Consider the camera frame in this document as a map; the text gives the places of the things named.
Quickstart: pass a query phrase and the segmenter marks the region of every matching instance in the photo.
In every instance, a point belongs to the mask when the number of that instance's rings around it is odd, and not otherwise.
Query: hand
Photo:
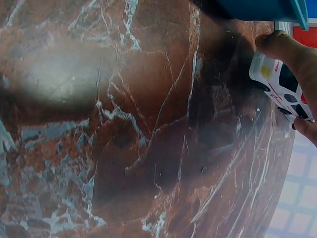
[[[317,119],[317,49],[302,45],[283,31],[256,38],[258,50],[266,56],[283,61],[295,75],[307,105]],[[317,147],[315,123],[296,118],[295,128]]]

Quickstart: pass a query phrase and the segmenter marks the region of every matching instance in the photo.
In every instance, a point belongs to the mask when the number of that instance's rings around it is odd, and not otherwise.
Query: marble surface
[[[264,235],[294,137],[248,80],[273,23],[197,5],[1,2],[0,237]]]

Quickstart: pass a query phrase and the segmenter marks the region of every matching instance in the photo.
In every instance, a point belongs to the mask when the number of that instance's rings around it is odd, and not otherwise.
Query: white toy car
[[[252,83],[263,90],[287,116],[313,120],[301,87],[290,69],[278,59],[256,50],[250,70]]]

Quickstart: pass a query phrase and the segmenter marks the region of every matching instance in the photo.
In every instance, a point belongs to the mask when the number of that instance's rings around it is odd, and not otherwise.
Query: car window
[[[293,75],[293,73],[285,64],[283,64],[281,68],[281,74],[279,76],[279,84],[282,87],[287,88],[288,90],[291,90],[294,93],[296,93],[298,82],[295,76]]]
[[[308,118],[308,115],[306,114],[306,112],[304,111],[304,109],[302,108],[301,105],[297,104],[297,105],[292,105],[292,108],[294,108],[294,110],[297,112],[297,114],[304,119]]]
[[[297,102],[297,99],[293,95],[290,95],[288,93],[286,93],[284,95],[284,98],[290,103],[296,103]]]

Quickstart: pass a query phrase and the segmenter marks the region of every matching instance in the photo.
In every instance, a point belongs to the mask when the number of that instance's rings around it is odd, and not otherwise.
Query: yellow sticker
[[[261,74],[264,78],[270,80],[271,78],[271,73],[272,73],[272,70],[266,66],[262,66],[261,68]]]

